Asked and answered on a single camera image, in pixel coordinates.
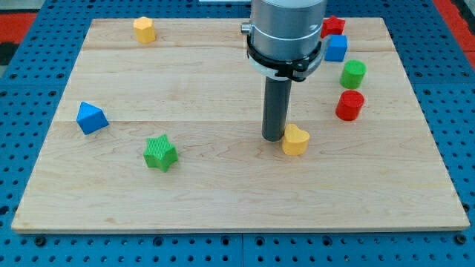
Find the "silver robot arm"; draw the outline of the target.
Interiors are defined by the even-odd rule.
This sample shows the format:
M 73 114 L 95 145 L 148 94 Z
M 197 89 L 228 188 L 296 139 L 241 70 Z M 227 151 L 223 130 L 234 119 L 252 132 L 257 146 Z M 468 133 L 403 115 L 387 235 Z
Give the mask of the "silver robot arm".
M 327 0 L 254 0 L 241 25 L 257 72 L 277 81 L 302 82 L 324 60 L 330 37 L 321 37 Z

